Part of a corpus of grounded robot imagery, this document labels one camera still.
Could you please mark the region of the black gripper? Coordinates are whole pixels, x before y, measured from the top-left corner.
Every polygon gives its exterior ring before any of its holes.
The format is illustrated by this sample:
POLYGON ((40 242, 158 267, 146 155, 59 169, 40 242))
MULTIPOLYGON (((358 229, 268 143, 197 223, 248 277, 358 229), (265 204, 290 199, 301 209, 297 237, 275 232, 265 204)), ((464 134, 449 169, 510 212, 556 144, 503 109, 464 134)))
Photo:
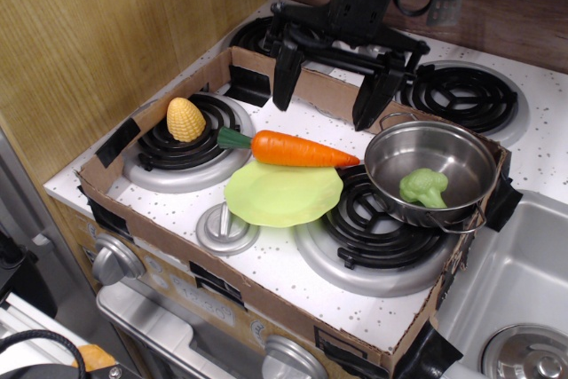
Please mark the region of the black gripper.
MULTIPOLYGON (((404 8, 399 0, 329 0, 320 6, 278 2, 272 5, 272 38, 285 23, 319 30, 333 47, 310 51, 313 62, 341 67, 355 72, 373 73, 364 78, 352 109, 356 131, 369 129, 389 105, 405 75, 416 69, 418 60, 430 48, 383 24, 390 4, 408 17, 421 16, 429 10, 404 8)), ((272 101, 280 111, 291 102, 302 70, 304 52, 289 37, 281 42, 274 68, 272 101)))

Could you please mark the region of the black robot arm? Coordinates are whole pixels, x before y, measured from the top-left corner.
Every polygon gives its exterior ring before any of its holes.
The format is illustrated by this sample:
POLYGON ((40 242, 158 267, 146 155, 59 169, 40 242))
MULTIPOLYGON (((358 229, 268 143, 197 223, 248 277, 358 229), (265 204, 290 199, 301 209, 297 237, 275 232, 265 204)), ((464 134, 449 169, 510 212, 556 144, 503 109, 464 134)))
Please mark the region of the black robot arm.
POLYGON ((278 2, 264 48, 275 58, 272 101, 288 109, 302 65, 317 62, 363 75, 352 109, 356 130, 368 129, 415 77, 430 48, 384 25, 399 0, 329 0, 320 6, 278 2))

